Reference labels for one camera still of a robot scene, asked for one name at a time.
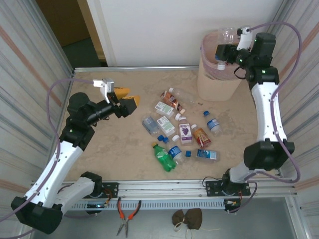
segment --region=red-handled pliers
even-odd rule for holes
[[[122,219],[122,224],[120,225],[120,228],[118,230],[118,233],[116,234],[117,236],[120,234],[123,226],[125,226],[125,238],[128,237],[128,221],[132,220],[133,217],[139,212],[140,207],[141,207],[142,201],[139,200],[138,206],[136,207],[135,211],[129,215],[129,217],[127,219],[125,219],[125,215],[121,209],[121,198],[118,199],[118,212],[120,214],[120,218]]]

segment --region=beige tabletop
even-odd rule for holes
[[[196,104],[184,106],[187,120],[202,127],[211,136],[212,144],[208,149],[219,151],[220,161],[210,163],[189,159],[167,173],[154,157],[151,143],[156,139],[144,129],[141,118],[153,111],[160,94],[169,87],[183,88],[198,97],[197,71],[81,72],[75,77],[87,80],[111,77],[115,86],[129,87],[129,95],[140,95],[141,101],[132,115],[120,119],[112,115],[109,121],[97,124],[91,142],[71,168],[66,180],[76,181],[85,171],[97,173],[103,180],[221,178],[228,168],[243,160],[245,147],[256,140],[256,111],[248,85],[243,81],[229,101],[207,102],[198,98]],[[85,92],[93,102],[103,99],[99,88],[84,83],[73,84],[71,94],[76,92]],[[209,133],[203,117],[205,110],[219,120],[223,129],[220,137]],[[171,122],[177,126],[177,121],[172,119]],[[198,147],[194,142],[192,146],[180,148],[184,152]]]

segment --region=white wall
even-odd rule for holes
[[[88,0],[109,66],[198,65],[203,36],[271,21],[282,0]]]

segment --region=brown object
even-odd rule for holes
[[[184,222],[185,224],[187,224],[188,229],[200,229],[202,221],[203,214],[200,208],[189,209],[185,216],[182,210],[178,210],[172,216],[172,223],[174,226],[181,222]]]
[[[77,0],[36,0],[61,46],[90,37]]]

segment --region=green soda bottle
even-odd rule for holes
[[[171,156],[166,152],[166,150],[160,147],[157,143],[152,143],[152,147],[155,152],[155,157],[163,166],[166,172],[170,172],[172,169],[175,169],[176,163],[171,158]]]

